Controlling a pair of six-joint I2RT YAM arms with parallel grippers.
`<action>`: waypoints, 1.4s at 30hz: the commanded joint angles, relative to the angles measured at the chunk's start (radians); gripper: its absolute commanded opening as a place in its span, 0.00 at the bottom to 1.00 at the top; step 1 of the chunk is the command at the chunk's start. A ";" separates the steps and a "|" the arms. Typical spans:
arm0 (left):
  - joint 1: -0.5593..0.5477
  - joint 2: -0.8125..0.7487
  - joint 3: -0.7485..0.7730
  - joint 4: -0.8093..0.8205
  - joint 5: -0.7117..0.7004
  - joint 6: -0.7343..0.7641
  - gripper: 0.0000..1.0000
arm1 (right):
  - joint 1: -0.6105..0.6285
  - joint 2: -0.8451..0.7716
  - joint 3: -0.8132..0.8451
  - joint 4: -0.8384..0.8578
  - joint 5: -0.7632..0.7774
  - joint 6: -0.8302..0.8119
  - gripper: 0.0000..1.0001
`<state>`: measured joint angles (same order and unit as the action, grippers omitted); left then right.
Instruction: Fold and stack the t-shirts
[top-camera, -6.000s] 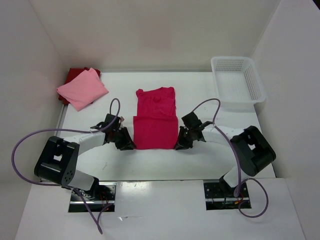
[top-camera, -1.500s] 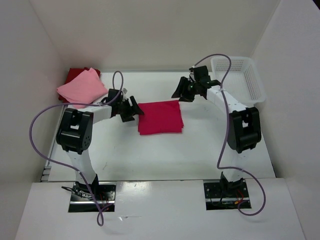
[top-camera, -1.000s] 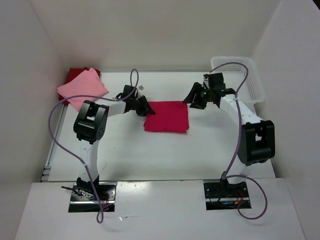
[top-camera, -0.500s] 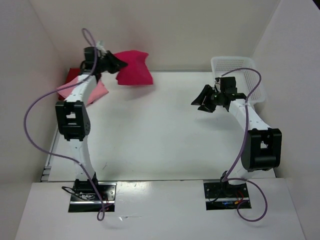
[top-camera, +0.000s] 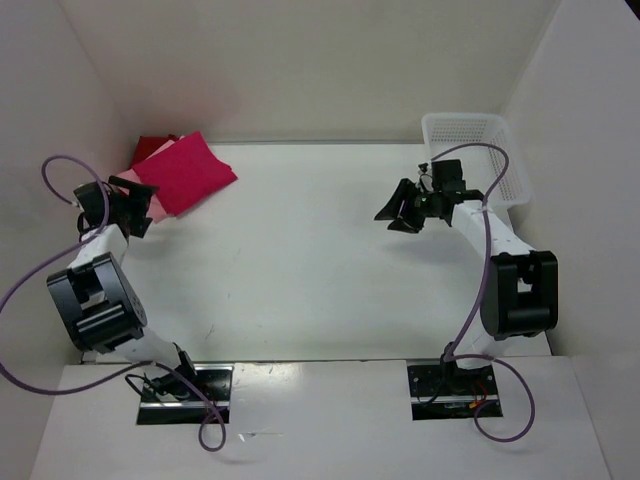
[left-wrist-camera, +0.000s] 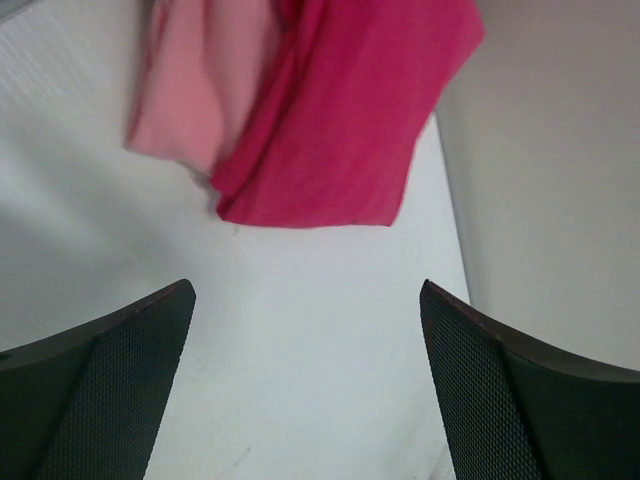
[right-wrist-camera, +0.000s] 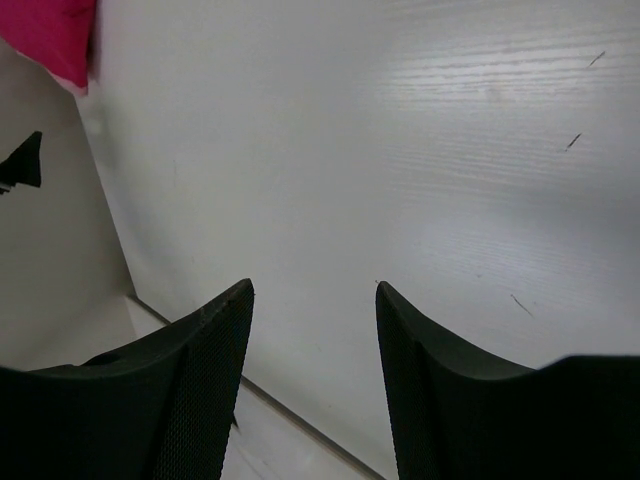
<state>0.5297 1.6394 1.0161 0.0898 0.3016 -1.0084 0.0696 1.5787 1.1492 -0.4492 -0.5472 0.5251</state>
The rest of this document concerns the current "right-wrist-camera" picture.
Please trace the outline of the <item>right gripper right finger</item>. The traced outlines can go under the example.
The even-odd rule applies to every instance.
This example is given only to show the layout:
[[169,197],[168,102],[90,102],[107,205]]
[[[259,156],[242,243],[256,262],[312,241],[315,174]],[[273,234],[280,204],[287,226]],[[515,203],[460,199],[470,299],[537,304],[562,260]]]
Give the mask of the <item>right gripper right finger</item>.
[[402,479],[635,479],[639,360],[577,355],[530,369],[376,290],[376,323]]

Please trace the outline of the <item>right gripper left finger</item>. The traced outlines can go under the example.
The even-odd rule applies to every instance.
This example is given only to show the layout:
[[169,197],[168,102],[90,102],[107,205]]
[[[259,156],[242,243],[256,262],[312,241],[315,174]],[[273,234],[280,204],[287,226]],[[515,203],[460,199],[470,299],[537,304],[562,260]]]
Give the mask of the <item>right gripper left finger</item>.
[[254,307],[244,279],[81,365],[1,372],[5,479],[217,479]]

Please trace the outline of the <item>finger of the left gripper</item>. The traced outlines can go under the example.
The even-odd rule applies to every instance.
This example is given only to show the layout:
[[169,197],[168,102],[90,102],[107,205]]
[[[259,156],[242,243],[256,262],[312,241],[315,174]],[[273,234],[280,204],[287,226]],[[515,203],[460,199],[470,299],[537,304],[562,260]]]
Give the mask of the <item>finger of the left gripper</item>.
[[33,132],[0,165],[1,192],[9,193],[18,184],[40,188],[42,184],[40,148],[42,132]]

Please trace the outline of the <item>magenta t shirt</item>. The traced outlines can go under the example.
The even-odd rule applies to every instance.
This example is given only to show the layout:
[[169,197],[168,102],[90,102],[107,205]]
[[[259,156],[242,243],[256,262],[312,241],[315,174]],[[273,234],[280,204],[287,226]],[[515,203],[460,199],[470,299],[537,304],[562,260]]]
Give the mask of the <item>magenta t shirt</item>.
[[1,38],[67,91],[88,91],[95,0],[1,0]]

